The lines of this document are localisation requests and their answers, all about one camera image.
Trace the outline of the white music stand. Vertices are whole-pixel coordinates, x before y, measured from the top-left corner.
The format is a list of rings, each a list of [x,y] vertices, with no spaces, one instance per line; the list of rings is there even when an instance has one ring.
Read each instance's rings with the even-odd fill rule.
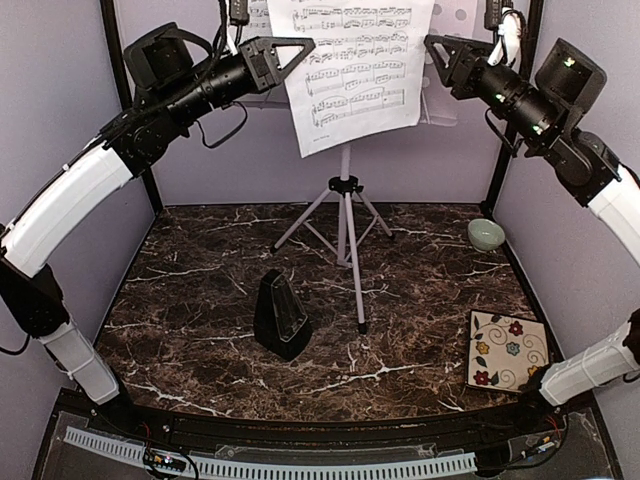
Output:
[[[429,122],[431,120],[423,96],[423,90],[427,83],[428,82],[426,80],[423,69],[422,89],[420,96],[421,115],[419,122]],[[367,322],[364,314],[363,292],[361,287],[359,258],[357,252],[359,244],[364,240],[365,237],[363,235],[357,234],[356,232],[353,207],[354,201],[360,200],[366,206],[373,217],[371,221],[373,225],[383,226],[385,222],[376,208],[373,206],[371,201],[365,196],[364,188],[359,183],[359,180],[350,172],[352,141],[333,146],[339,147],[341,152],[340,174],[329,180],[328,185],[324,189],[324,191],[313,201],[313,203],[296,220],[296,222],[276,241],[272,248],[274,250],[279,250],[294,232],[296,232],[301,226],[304,226],[308,223],[308,219],[311,214],[330,194],[337,195],[339,198],[338,243],[332,246],[330,249],[336,256],[337,264],[349,267],[353,272],[358,330],[360,333],[366,333]]]

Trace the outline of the sheet music page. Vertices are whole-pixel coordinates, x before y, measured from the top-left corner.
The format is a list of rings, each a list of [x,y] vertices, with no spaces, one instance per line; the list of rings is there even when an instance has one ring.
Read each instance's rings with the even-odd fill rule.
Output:
[[[272,33],[311,38],[285,81],[302,157],[418,124],[431,1],[270,1]]]
[[[249,24],[243,29],[243,37],[269,37],[272,35],[269,10],[266,0],[249,0]]]

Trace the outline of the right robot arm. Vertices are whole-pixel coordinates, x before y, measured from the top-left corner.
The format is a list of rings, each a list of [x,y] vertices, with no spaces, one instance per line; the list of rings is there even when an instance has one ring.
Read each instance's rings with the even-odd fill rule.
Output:
[[[607,76],[587,55],[559,38],[529,82],[505,63],[490,64],[493,45],[428,35],[424,45],[441,83],[458,100],[478,98],[515,128],[527,156],[542,157],[561,185],[639,256],[639,179],[595,134],[578,124],[603,90]],[[536,371],[522,403],[510,413],[521,434],[534,432],[549,409],[639,369],[639,314],[568,360]]]

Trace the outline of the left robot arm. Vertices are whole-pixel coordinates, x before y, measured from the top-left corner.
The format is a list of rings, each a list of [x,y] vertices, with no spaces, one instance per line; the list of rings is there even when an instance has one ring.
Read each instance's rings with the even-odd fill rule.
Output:
[[[225,55],[206,40],[165,24],[123,54],[134,105],[105,125],[28,203],[1,235],[1,298],[97,405],[120,436],[141,427],[113,370],[66,309],[49,257],[103,200],[157,162],[178,137],[217,108],[283,83],[313,51],[311,38],[254,37]]]

